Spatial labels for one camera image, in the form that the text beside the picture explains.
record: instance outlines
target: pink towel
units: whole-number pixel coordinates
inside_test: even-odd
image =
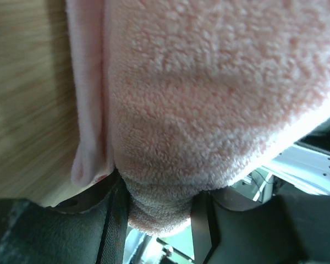
[[[330,117],[330,0],[67,0],[81,186],[116,166],[129,224],[178,232]]]

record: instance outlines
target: plush texture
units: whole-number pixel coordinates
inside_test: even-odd
[[[81,142],[72,179],[114,164],[129,224],[168,235],[191,199],[330,117],[330,0],[67,0]]]

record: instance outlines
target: wooden surface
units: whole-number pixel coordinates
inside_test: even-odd
[[[0,197],[55,205],[78,144],[63,0],[0,0]]]

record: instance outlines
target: wood grain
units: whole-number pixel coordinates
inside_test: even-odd
[[[63,0],[0,0],[0,197],[55,205],[79,140]]]

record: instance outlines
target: pink fleece fabric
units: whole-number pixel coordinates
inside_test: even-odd
[[[330,117],[330,0],[67,0],[80,145],[72,179],[114,165],[129,224],[180,231],[191,199]]]

